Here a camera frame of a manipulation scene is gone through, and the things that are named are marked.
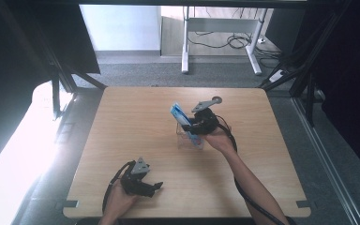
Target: white desk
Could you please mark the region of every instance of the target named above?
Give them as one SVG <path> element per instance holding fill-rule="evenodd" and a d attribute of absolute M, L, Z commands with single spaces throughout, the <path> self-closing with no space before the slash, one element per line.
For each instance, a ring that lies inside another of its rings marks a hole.
<path fill-rule="evenodd" d="M 184 42 L 182 51 L 181 71 L 188 73 L 188 32 L 222 32 L 222 33 L 253 33 L 252 42 L 246 46 L 247 55 L 256 75 L 262 74 L 254 50 L 262 31 L 267 8 L 263 8 L 258 20 L 251 19 L 212 19 L 189 18 L 189 7 L 186 7 L 184 18 Z"/>

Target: black wire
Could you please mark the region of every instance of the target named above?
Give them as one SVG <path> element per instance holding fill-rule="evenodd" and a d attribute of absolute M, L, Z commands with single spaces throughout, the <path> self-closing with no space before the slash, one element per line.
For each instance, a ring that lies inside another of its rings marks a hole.
<path fill-rule="evenodd" d="M 107 201 L 108 201 L 108 197 L 111 194 L 111 187 L 113 186 L 113 184 L 115 183 L 116 180 L 118 180 L 119 175 L 121 175 L 122 171 L 129 166 L 131 163 L 133 163 L 133 161 L 129 161 L 127 162 L 127 164 L 125 164 L 121 169 L 119 169 L 119 171 L 116 173 L 116 175 L 113 177 L 113 179 L 110 181 L 110 184 L 107 186 L 106 192 L 104 194 L 104 199 L 103 199 L 103 205 L 102 205 L 102 210 L 104 213 Z"/>
<path fill-rule="evenodd" d="M 205 11 L 206 11 L 206 13 L 209 15 L 209 17 L 212 18 L 212 16 L 210 15 L 210 13 L 207 11 L 207 7 L 205 7 Z"/>
<path fill-rule="evenodd" d="M 245 8 L 243 7 L 243 8 L 241 9 L 241 13 L 240 13 L 240 15 L 239 15 L 239 19 L 242 19 L 242 16 L 244 15 L 244 10 L 245 10 Z"/>
<path fill-rule="evenodd" d="M 238 148 L 236 146 L 236 141 L 234 136 L 231 134 L 230 131 L 230 127 L 228 126 L 227 122 L 224 120 L 223 117 L 218 116 L 218 118 L 220 118 L 221 120 L 223 120 L 224 124 L 226 127 L 222 126 L 221 124 L 218 124 L 217 126 L 219 128 L 221 128 L 226 135 L 229 137 L 229 139 L 232 142 L 232 146 L 233 149 L 235 150 L 235 152 L 238 152 Z M 259 206 L 257 203 L 255 203 L 246 193 L 245 191 L 242 189 L 242 187 L 239 185 L 238 181 L 236 180 L 236 178 L 234 177 L 234 182 L 235 182 L 235 186 L 238 189 L 238 192 L 241 194 L 241 196 L 245 199 L 245 201 L 247 201 L 251 206 L 253 206 L 256 210 L 258 210 L 260 213 L 262 213 L 263 215 L 265 215 L 267 218 L 269 218 L 271 221 L 273 221 L 274 223 L 276 223 L 277 225 L 284 225 L 284 223 L 282 221 L 280 221 L 278 218 L 274 217 L 272 214 L 270 214 L 268 211 L 266 211 L 265 209 L 263 209 L 261 206 Z"/>
<path fill-rule="evenodd" d="M 255 47 L 255 50 L 260 55 L 269 56 L 276 59 L 278 59 L 282 55 L 282 52 L 280 51 L 262 50 L 259 47 Z"/>
<path fill-rule="evenodd" d="M 254 16 L 254 18 L 253 19 L 256 19 L 256 16 L 257 16 L 257 11 L 259 10 L 259 8 L 258 7 L 256 7 L 256 12 L 255 12 L 255 16 Z"/>
<path fill-rule="evenodd" d="M 235 15 L 235 13 L 239 10 L 239 8 L 236 9 L 236 11 L 232 14 L 231 18 Z"/>
<path fill-rule="evenodd" d="M 212 45 L 207 45 L 207 44 L 204 44 L 204 43 L 201 43 L 201 42 L 195 42 L 191 39 L 188 38 L 188 41 L 191 42 L 192 44 L 196 44 L 196 45 L 203 45 L 205 47 L 208 47 L 208 48 L 213 48 L 213 49 L 220 49 L 220 48 L 224 48 L 226 46 L 230 46 L 232 47 L 233 49 L 242 49 L 242 48 L 245 48 L 248 44 L 249 44 L 249 41 L 247 38 L 245 37 L 242 37 L 242 36 L 238 36 L 236 35 L 235 33 L 233 33 L 231 36 L 227 37 L 227 43 L 226 44 L 223 44 L 221 46 L 212 46 Z M 241 44 L 241 46 L 235 46 L 233 44 L 233 41 L 237 41 L 238 43 Z"/>
<path fill-rule="evenodd" d="M 198 34 L 197 32 L 194 32 L 197 36 L 205 36 L 205 35 L 210 35 L 210 34 L 213 34 L 215 32 L 211 31 L 211 32 L 206 32 L 206 33 L 201 33 L 201 34 Z"/>

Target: desk leg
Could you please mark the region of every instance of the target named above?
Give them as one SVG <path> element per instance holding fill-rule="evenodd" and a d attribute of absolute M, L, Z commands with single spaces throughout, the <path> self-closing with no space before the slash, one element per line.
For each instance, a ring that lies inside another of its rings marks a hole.
<path fill-rule="evenodd" d="M 53 120 L 56 120 L 61 116 L 60 78 L 56 67 L 52 67 L 52 103 L 53 103 Z"/>
<path fill-rule="evenodd" d="M 262 9 L 262 13 L 260 14 L 259 22 L 257 23 L 255 32 L 253 34 L 253 39 L 250 45 L 246 46 L 247 55 L 249 56 L 250 63 L 253 66 L 253 70 L 256 75 L 261 75 L 262 70 L 260 69 L 259 63 L 256 60 L 256 56 L 254 55 L 254 49 L 256 48 L 257 40 L 259 39 L 260 32 L 262 31 L 265 14 L 267 13 L 267 8 Z"/>
<path fill-rule="evenodd" d="M 186 14 L 184 18 L 184 42 L 183 42 L 183 53 L 181 58 L 182 73 L 188 73 L 188 12 L 189 12 L 189 7 L 186 8 Z"/>

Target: forearm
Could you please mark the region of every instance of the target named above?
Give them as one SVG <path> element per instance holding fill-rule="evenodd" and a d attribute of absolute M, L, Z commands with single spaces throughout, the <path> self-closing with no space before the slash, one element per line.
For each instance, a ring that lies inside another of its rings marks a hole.
<path fill-rule="evenodd" d="M 117 219 L 118 217 L 116 216 L 104 215 L 98 222 L 98 225 L 114 225 Z"/>
<path fill-rule="evenodd" d="M 249 198 L 284 224 L 288 224 L 288 221 L 277 201 L 265 188 L 262 182 L 245 165 L 236 152 L 233 149 L 228 149 L 227 151 L 222 151 L 222 153 L 230 164 L 235 179 Z M 247 208 L 257 224 L 274 224 L 269 218 L 257 211 L 248 203 Z"/>

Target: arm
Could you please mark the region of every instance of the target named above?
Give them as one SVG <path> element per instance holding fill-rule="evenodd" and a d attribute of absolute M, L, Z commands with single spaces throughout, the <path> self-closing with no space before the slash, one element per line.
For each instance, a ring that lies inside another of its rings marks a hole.
<path fill-rule="evenodd" d="M 212 147 L 223 154 L 232 169 L 234 177 L 245 193 L 271 215 L 282 221 L 284 224 L 289 224 L 277 201 L 238 156 L 233 148 L 232 142 L 224 131 L 221 128 L 217 128 L 211 134 L 202 137 L 206 139 Z M 253 206 L 249 205 L 249 203 L 247 203 L 247 208 L 256 224 L 275 224 L 265 215 L 257 211 Z"/>
<path fill-rule="evenodd" d="M 121 183 L 118 180 L 115 181 L 112 185 L 103 217 L 98 225 L 113 225 L 118 218 L 131 208 L 137 199 L 138 196 L 136 195 L 127 195 Z"/>

